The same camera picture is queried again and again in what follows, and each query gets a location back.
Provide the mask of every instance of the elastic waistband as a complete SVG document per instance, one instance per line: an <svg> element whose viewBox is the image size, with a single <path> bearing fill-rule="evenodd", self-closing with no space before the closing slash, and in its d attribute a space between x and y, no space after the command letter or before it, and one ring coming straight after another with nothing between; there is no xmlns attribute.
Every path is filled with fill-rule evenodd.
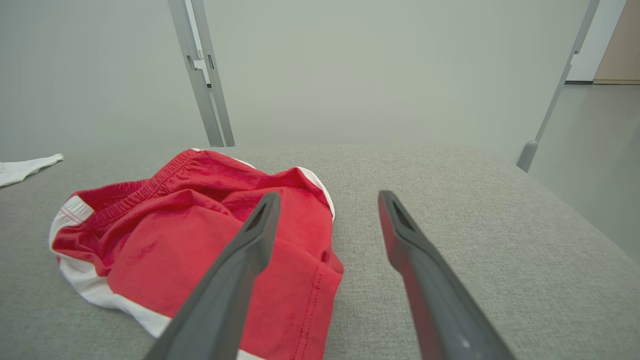
<svg viewBox="0 0 640 360"><path fill-rule="evenodd" d="M197 154L197 151L189 149L176 155L176 157L163 166L151 179L146 180L136 191L110 207L98 211L88 219L86 225L90 227L100 227L123 217L135 205L153 197L167 180L189 163L195 154Z"/></svg>

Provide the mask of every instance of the white wall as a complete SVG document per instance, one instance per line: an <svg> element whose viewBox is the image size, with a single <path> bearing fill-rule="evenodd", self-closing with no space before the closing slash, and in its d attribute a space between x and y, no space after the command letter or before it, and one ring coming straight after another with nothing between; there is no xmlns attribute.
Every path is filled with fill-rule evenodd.
<svg viewBox="0 0 640 360"><path fill-rule="evenodd" d="M588 0L208 0L239 145L453 143L515 162Z"/></svg>
<svg viewBox="0 0 640 360"><path fill-rule="evenodd" d="M579 54L573 56L569 81L592 81L598 71L604 52L613 31L616 29L618 19L625 7L626 0L600 0L598 10L593 17L591 27L584 39L584 44Z"/></svg>
<svg viewBox="0 0 640 360"><path fill-rule="evenodd" d="M169 7L0 1L0 161L207 147Z"/></svg>

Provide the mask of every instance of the red garment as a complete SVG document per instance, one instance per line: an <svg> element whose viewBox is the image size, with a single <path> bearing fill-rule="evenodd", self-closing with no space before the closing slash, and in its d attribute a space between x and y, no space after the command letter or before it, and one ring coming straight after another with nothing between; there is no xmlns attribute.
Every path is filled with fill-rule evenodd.
<svg viewBox="0 0 640 360"><path fill-rule="evenodd" d="M268 175L217 152L187 150L151 179L73 194L49 243L86 300L133 315L157 337L268 192L280 194L280 221L240 349L264 359L321 359L342 264L331 249L331 198L307 169Z"/></svg>

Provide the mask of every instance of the wooden door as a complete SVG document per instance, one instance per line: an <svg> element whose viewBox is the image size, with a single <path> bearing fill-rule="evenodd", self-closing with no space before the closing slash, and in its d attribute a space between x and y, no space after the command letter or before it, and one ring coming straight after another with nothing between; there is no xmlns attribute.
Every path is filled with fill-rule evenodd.
<svg viewBox="0 0 640 360"><path fill-rule="evenodd" d="M595 84L640 84L640 0L627 0Z"/></svg>

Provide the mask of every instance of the gray table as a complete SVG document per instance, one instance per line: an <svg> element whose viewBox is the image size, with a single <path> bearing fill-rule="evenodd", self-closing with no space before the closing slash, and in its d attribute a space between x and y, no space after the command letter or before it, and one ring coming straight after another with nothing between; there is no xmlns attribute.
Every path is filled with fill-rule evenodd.
<svg viewBox="0 0 640 360"><path fill-rule="evenodd" d="M84 301L47 248L75 190L150 177L180 149L65 161L0 188L0 357L139 359L153 339ZM326 359L416 359L402 278L386 259L376 197L389 189L519 359L637 359L640 266L514 165L458 147L228 148L266 172L313 170L336 209L344 264Z"/></svg>

